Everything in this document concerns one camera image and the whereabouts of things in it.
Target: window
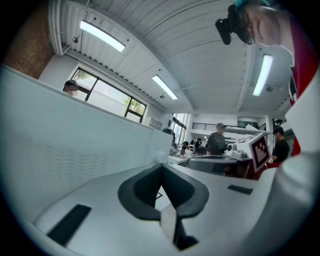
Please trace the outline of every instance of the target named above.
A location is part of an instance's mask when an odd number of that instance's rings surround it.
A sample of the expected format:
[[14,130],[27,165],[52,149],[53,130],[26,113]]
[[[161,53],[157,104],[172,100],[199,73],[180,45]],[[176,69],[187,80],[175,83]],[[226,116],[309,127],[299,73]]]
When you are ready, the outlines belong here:
[[244,127],[244,128],[245,128],[247,125],[251,125],[251,126],[253,126],[254,128],[259,129],[259,126],[258,126],[258,123],[257,123],[257,122],[239,121],[239,120],[238,120],[238,126],[239,126],[239,127]]
[[175,134],[175,141],[176,144],[182,144],[184,142],[185,133],[186,133],[186,124],[188,120],[187,113],[176,113],[173,115],[173,121],[171,124],[171,130],[173,130]]
[[94,75],[91,75],[82,69],[78,69],[71,79],[75,80],[79,86],[77,96],[75,97],[82,101],[86,100],[90,90],[97,82],[97,78]]
[[141,123],[146,110],[146,105],[142,104],[134,98],[130,98],[127,106],[129,107],[126,109],[124,116],[133,121],[138,120],[138,122]]
[[76,98],[135,122],[142,122],[146,105],[80,68],[72,76],[79,85]]

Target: white partition wall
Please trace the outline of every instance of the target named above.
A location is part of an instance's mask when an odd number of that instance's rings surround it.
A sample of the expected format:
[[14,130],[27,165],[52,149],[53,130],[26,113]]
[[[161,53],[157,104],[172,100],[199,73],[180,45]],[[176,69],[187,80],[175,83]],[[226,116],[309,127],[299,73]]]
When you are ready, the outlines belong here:
[[13,69],[0,77],[1,181],[33,222],[54,201],[99,176],[154,163],[172,137],[69,97]]

